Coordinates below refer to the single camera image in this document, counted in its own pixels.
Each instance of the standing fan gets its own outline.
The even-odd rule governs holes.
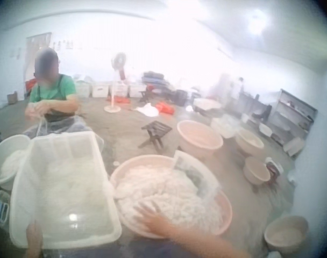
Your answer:
[[[113,69],[115,70],[115,76],[113,78],[113,84],[112,84],[112,88],[111,88],[111,105],[110,106],[106,106],[104,107],[104,110],[106,112],[109,113],[116,113],[120,111],[120,107],[115,106],[115,93],[114,93],[114,89],[115,89],[115,85],[116,85],[116,78],[117,78],[117,73],[119,74],[124,74],[123,72],[123,68],[125,65],[125,61],[126,61],[126,55],[124,53],[118,53],[115,55],[114,58],[111,59],[111,64]]]

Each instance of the apron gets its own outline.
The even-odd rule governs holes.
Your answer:
[[[58,100],[58,101],[61,101],[61,100],[66,100],[66,99],[61,99],[59,94],[61,94],[61,81],[62,81],[62,78],[63,78],[63,75],[60,74],[60,77],[59,77],[59,81],[58,81],[58,86],[57,86],[57,94],[52,98],[54,100]],[[42,100],[42,98],[40,97],[40,86],[37,87],[38,89],[38,96],[39,96],[39,101]],[[57,121],[61,121],[63,119],[66,119],[68,117],[73,117],[75,116],[75,113],[64,113],[64,112],[60,112],[60,111],[57,111],[57,110],[51,110],[50,113],[48,114],[45,114],[44,117],[45,119],[48,121],[48,122],[57,122]]]

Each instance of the green t-shirt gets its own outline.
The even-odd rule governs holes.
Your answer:
[[[73,79],[68,75],[63,75],[60,89],[58,89],[59,79],[50,88],[40,88],[40,96],[38,84],[36,84],[30,94],[30,102],[39,102],[41,99],[58,99],[65,101],[66,97],[71,94],[76,94],[75,84]]]

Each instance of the white wall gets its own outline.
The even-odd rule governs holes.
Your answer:
[[[97,81],[113,79],[110,60],[119,51],[127,54],[125,71],[128,74],[139,76],[141,72],[153,70],[164,73],[166,79],[174,84],[183,81],[190,87],[200,86],[204,92],[232,66],[228,57],[232,55],[232,46],[197,22],[152,21],[89,12],[96,7],[106,10],[106,5],[93,1],[94,5],[89,5],[93,9],[82,9],[87,5],[85,1],[80,2],[82,5],[72,4],[71,0],[56,2],[55,7],[45,1],[40,4],[32,2],[28,16],[19,15],[23,9],[20,7],[14,17],[9,12],[0,16],[0,106],[6,103],[6,95],[15,90],[20,98],[23,97],[26,38],[46,32],[52,32],[51,46],[53,42],[57,45],[58,41],[62,44],[64,40],[74,43],[74,49],[66,49],[62,44],[58,51],[61,73],[89,75]],[[58,10],[73,13],[53,15]],[[23,23],[42,15],[45,17]],[[20,59],[11,58],[12,49],[18,48],[22,49]]]
[[[275,102],[285,89],[308,104],[318,107],[321,75],[287,59],[249,49],[237,48],[234,61],[244,78],[245,90],[265,104]]]
[[[295,162],[297,187],[292,213],[306,217],[312,240],[301,257],[318,257],[311,251],[327,244],[327,71],[319,94],[322,101],[317,118]]]

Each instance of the pink plastic basin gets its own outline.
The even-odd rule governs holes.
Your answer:
[[[116,188],[118,185],[118,181],[125,175],[125,173],[129,171],[129,169],[137,166],[146,165],[155,165],[171,168],[173,165],[173,158],[161,155],[143,155],[133,157],[132,159],[125,161],[113,172],[110,178],[111,184],[113,185],[113,187]],[[216,233],[216,235],[221,235],[229,228],[232,222],[233,209],[229,199],[227,198],[224,192],[220,191],[218,196],[216,196],[216,200],[217,203],[222,207],[223,224],[222,227]],[[124,224],[127,228],[129,228],[136,234],[147,238],[162,239],[162,237],[158,235],[145,232],[142,229],[138,228],[136,225],[131,224],[127,219],[122,216],[120,212],[118,214],[122,224]]]
[[[182,150],[198,159],[211,156],[223,145],[222,137],[210,126],[184,120],[177,124]]]

